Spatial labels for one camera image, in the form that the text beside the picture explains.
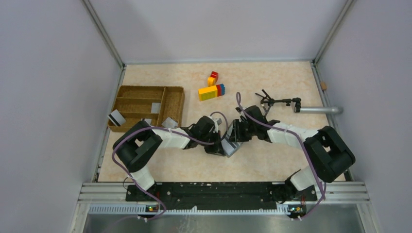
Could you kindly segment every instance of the metal pipe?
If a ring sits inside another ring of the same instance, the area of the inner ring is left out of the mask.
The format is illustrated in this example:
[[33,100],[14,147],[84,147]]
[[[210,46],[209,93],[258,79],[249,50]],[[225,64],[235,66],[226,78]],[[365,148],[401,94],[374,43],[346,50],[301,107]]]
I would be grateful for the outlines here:
[[316,114],[340,114],[343,112],[342,107],[294,107],[293,111],[295,113],[316,113]]

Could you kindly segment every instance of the wicker tray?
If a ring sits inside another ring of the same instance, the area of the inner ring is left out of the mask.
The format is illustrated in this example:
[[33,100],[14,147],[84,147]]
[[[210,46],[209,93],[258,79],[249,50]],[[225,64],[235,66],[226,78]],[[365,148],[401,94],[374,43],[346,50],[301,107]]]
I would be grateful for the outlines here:
[[[126,132],[142,119],[152,119],[151,125],[162,126],[170,117],[180,126],[185,91],[181,86],[121,86],[112,111],[118,110],[126,123],[118,127],[110,120],[113,132]],[[160,112],[151,113],[152,103],[160,103]]]

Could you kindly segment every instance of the white wall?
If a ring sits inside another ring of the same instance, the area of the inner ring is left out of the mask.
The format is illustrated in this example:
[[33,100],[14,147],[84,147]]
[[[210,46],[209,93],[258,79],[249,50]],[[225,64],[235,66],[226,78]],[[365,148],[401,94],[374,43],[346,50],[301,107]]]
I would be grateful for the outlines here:
[[0,22],[0,232],[67,232],[120,70],[79,0],[2,1]]
[[412,1],[357,1],[319,68],[384,232],[410,232]]
[[91,0],[126,63],[313,59],[346,0]]

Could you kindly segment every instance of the tabletop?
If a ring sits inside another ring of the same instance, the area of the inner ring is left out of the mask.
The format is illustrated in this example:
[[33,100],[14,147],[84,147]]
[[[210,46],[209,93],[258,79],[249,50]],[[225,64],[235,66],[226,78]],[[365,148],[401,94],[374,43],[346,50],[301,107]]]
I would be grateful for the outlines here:
[[[212,71],[219,73],[225,95],[199,101],[198,89],[207,87]],[[182,126],[196,123],[214,111],[223,112],[229,123],[239,118],[235,110],[236,92],[243,107],[257,105],[264,89],[273,99],[300,97],[302,106],[322,106],[309,62],[201,63],[128,65],[123,85],[182,86],[185,90]],[[267,119],[297,127],[320,129],[328,125],[323,114],[296,114],[286,104],[275,104]],[[224,122],[220,125],[224,132]],[[125,172],[111,160],[112,146],[123,133],[110,132],[100,182],[121,182]],[[272,144],[257,137],[246,142],[230,158],[206,154],[202,146],[194,149],[158,149],[148,162],[157,182],[258,182],[284,181],[308,165],[303,152],[283,144]]]

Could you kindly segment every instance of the metal rod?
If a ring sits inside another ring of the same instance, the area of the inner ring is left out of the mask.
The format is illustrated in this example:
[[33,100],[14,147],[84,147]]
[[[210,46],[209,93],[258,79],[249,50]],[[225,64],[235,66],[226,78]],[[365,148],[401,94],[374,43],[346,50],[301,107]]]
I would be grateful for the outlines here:
[[300,111],[293,108],[295,113],[317,113],[317,114],[339,114],[343,112],[342,107],[300,107]]
[[104,28],[102,22],[99,19],[99,16],[96,13],[93,5],[91,4],[90,0],[81,0],[83,5],[85,6],[87,12],[89,13],[94,25],[96,26],[100,36],[104,43],[106,44],[107,48],[109,49],[110,53],[112,54],[113,58],[116,60],[117,64],[120,67],[124,67],[124,62],[121,60],[119,53],[116,50],[112,40],[110,39],[109,35],[107,34],[106,29]]
[[323,54],[325,53],[326,49],[328,48],[330,42],[332,41],[333,37],[335,36],[336,32],[338,31],[339,27],[341,26],[343,20],[345,19],[347,13],[353,6],[353,4],[356,2],[356,0],[347,0],[345,5],[343,6],[343,9],[341,13],[339,14],[338,18],[336,19],[335,23],[333,24],[332,28],[330,29],[329,33],[327,34],[327,37],[325,41],[323,42],[320,50],[316,54],[315,59],[313,60],[313,63],[317,65],[320,60],[323,57]]

